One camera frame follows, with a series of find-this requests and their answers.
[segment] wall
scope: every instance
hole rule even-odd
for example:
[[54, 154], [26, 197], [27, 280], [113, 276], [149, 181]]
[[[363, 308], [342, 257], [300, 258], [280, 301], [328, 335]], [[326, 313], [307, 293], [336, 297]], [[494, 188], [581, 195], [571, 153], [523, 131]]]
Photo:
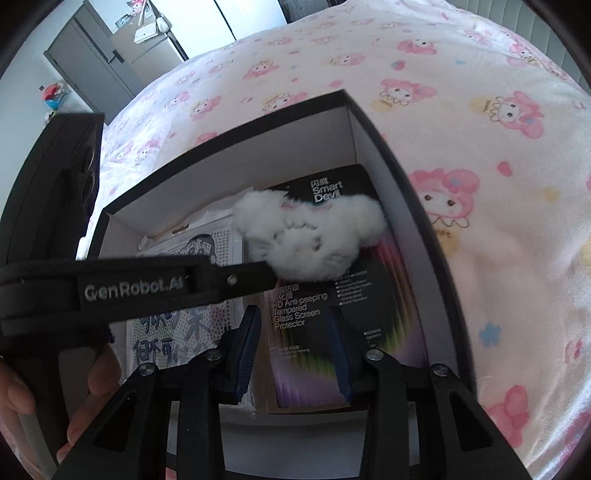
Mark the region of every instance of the wall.
[[[130, 11], [125, 0], [90, 3], [112, 31], [116, 31], [115, 21]], [[18, 171], [43, 130], [44, 116], [50, 111], [41, 101], [39, 87], [60, 80], [43, 52], [81, 5], [82, 0], [64, 0], [31, 33], [0, 79], [0, 209], [4, 208]], [[62, 110], [90, 111], [74, 92], [70, 92]]]

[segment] gray door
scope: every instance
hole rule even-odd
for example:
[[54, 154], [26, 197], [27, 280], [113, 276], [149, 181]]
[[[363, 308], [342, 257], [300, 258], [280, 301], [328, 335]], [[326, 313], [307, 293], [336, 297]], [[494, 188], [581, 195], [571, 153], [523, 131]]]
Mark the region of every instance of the gray door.
[[105, 114], [109, 124], [141, 91], [142, 83], [90, 8], [85, 3], [75, 13], [45, 56], [92, 110]]

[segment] bed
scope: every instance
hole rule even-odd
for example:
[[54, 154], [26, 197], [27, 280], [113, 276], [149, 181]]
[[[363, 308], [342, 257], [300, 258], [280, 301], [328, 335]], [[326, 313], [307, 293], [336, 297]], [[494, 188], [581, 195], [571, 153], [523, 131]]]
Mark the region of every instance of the bed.
[[101, 209], [170, 160], [338, 89], [380, 130], [431, 219], [479, 402], [530, 474], [552, 478], [591, 420], [591, 98], [485, 17], [443, 0], [348, 0], [185, 62], [105, 129], [79, 257]]

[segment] screw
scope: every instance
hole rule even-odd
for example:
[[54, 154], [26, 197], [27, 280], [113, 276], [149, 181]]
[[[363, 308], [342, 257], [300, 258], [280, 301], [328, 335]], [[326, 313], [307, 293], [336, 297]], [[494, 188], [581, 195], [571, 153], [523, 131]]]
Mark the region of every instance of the screw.
[[210, 348], [209, 350], [206, 350], [204, 355], [205, 358], [207, 358], [211, 362], [215, 360], [220, 360], [220, 358], [222, 357], [222, 353], [217, 348]]
[[379, 362], [382, 358], [384, 358], [384, 352], [378, 350], [377, 348], [372, 348], [365, 352], [365, 356], [368, 360], [373, 360], [374, 362]]
[[446, 377], [449, 373], [449, 367], [443, 364], [435, 364], [431, 367], [431, 370], [433, 370], [433, 373], [438, 377]]
[[141, 364], [139, 366], [139, 374], [143, 377], [149, 377], [156, 371], [155, 364]]

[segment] white plush toy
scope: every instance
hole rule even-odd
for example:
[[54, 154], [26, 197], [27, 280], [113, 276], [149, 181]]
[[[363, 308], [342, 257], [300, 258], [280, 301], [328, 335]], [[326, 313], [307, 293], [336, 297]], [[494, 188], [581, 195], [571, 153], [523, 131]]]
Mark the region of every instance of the white plush toy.
[[341, 196], [319, 206], [286, 192], [250, 192], [235, 206], [234, 227], [254, 261], [266, 261], [279, 278], [323, 281], [341, 277], [362, 246], [375, 245], [386, 220], [365, 195]]

